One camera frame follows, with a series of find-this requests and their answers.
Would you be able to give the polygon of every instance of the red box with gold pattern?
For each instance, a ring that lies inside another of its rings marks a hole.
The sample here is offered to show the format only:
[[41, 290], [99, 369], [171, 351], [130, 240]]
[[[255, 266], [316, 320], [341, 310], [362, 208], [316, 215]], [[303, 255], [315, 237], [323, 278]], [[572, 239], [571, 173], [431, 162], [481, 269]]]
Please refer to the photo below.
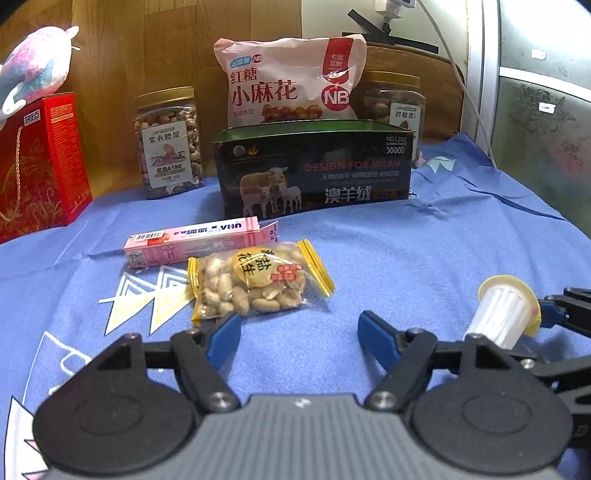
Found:
[[43, 97], [0, 130], [0, 243], [72, 223], [92, 201], [73, 93]]

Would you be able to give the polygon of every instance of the blue tablecloth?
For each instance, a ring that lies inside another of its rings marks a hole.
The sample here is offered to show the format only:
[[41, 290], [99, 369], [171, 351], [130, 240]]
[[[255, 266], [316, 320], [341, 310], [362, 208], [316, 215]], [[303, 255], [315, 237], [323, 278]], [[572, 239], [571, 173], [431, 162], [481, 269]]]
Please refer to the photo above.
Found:
[[[244, 325], [238, 353], [224, 369], [242, 400], [264, 392], [364, 398], [381, 375], [357, 341], [364, 309], [397, 328], [419, 326], [455, 340], [491, 275], [516, 275], [538, 297], [590, 286], [589, 239], [492, 169], [467, 136], [425, 147], [424, 156], [430, 160], [413, 171], [417, 196], [410, 200], [280, 220], [283, 240], [311, 240], [337, 290], [328, 311], [311, 307]], [[126, 332], [154, 341], [190, 326], [186, 266], [131, 270], [121, 251], [127, 237], [222, 217], [217, 180], [209, 179], [205, 188], [162, 200], [142, 200], [138, 191], [105, 196], [68, 227], [0, 245], [7, 480], [32, 480], [46, 469], [32, 440], [32, 415], [94, 355]], [[134, 298], [142, 292], [154, 299]], [[591, 353], [591, 340], [555, 327], [530, 347], [558, 360]], [[174, 384], [169, 372], [152, 376]], [[567, 452], [560, 471], [567, 479], [591, 478], [589, 467], [586, 453]]]

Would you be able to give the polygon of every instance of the qr code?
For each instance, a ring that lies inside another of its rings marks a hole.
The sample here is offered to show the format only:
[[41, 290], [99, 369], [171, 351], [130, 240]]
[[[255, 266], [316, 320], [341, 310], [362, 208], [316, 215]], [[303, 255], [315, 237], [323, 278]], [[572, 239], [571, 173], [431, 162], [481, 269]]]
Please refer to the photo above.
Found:
[[148, 266], [143, 252], [130, 252], [127, 254], [127, 260], [129, 260], [129, 264], [134, 268], [143, 268]]

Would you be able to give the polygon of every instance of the jar label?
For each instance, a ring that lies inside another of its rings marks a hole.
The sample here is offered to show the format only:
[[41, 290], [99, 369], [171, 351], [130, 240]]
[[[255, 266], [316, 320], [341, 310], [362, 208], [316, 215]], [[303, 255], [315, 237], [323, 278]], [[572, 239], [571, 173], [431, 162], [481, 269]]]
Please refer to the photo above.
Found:
[[421, 127], [421, 114], [421, 107], [418, 105], [394, 102], [390, 104], [390, 125], [414, 132], [413, 158], [416, 158], [418, 131]]
[[146, 170], [153, 189], [193, 179], [184, 121], [144, 128]]

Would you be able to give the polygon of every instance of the glass door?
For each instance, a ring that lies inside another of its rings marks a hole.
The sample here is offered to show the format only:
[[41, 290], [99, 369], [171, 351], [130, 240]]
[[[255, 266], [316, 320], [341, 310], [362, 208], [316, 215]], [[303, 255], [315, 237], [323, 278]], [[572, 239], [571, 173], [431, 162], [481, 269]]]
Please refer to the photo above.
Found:
[[591, 14], [576, 0], [499, 0], [499, 168], [591, 236]]

